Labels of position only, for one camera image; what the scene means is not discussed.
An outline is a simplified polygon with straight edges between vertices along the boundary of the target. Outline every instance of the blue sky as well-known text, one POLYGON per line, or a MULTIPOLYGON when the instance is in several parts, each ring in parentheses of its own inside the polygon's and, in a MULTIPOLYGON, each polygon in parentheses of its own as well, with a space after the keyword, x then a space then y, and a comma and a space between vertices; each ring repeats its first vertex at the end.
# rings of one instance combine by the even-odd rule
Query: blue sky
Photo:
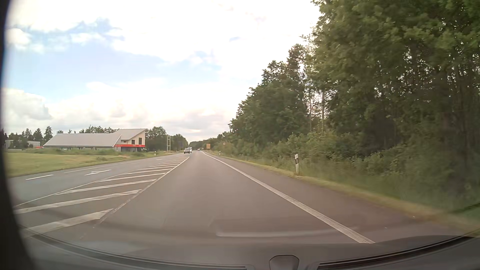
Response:
POLYGON ((127 3, 14 1, 7 132, 161 125, 189 141, 216 136, 262 69, 284 60, 318 17, 308 0, 127 3))

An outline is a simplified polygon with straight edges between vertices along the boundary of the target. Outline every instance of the green field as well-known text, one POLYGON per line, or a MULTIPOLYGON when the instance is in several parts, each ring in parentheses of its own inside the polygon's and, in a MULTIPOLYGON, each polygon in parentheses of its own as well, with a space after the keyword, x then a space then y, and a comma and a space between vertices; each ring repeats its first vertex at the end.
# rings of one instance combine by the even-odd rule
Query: green field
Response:
MULTIPOLYGON (((156 156, 163 156, 169 153, 157 152, 156 156)), ((41 172, 52 172, 58 170, 79 168, 91 165, 106 164, 127 160, 151 158, 153 152, 137 154, 117 155, 92 155, 90 151, 69 152, 62 151, 61 154, 50 153, 4 153, 8 177, 30 175, 41 172)))

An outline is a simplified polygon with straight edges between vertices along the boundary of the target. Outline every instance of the roadside grass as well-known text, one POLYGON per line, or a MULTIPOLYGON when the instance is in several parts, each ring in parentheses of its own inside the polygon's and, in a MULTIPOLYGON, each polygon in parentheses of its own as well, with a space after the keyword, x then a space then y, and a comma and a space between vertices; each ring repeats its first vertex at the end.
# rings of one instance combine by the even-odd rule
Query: roadside grass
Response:
MULTIPOLYGON (((61 154, 55 153, 29 153, 22 151, 17 153, 4 152, 5 165, 8 177, 30 175, 42 172, 53 172, 80 168, 92 165, 108 164, 127 160, 139 160, 154 157, 153 152, 135 152, 124 154, 125 152, 116 152, 116 155, 92 155, 88 150, 79 150, 79 152, 69 153, 70 151, 61 150, 61 154)), ((170 155, 172 153, 157 152, 156 156, 170 155)))
POLYGON ((315 166, 307 162, 300 162, 300 174, 296 175, 295 163, 289 159, 272 161, 265 158, 219 155, 218 151, 209 151, 209 153, 355 196, 380 206, 399 210, 418 219, 443 223, 466 233, 480 228, 480 209, 478 207, 466 210, 452 209, 454 203, 448 199, 444 198, 444 202, 439 203, 441 198, 435 198, 425 193, 420 201, 426 203, 418 203, 417 194, 409 196, 408 190, 399 192, 396 190, 398 187, 394 185, 378 184, 381 183, 380 181, 386 182, 386 180, 379 175, 362 175, 348 168, 342 168, 341 164, 340 166, 339 164, 316 164, 315 166))

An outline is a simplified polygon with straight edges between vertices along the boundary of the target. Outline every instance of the road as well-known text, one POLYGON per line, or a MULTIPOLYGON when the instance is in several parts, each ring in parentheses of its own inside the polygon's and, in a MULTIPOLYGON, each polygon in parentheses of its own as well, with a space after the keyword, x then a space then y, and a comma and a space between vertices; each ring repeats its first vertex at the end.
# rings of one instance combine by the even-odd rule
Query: road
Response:
POLYGON ((114 253, 161 244, 169 248, 161 259, 182 245, 368 245, 459 233, 202 151, 16 177, 10 189, 24 237, 114 253))

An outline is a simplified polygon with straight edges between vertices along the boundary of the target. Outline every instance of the pole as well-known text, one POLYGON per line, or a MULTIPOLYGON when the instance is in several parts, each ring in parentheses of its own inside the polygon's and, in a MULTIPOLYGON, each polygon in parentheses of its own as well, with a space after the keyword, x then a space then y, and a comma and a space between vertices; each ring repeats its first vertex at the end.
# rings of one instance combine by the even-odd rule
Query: pole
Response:
POLYGON ((299 155, 295 154, 295 173, 299 174, 299 155))

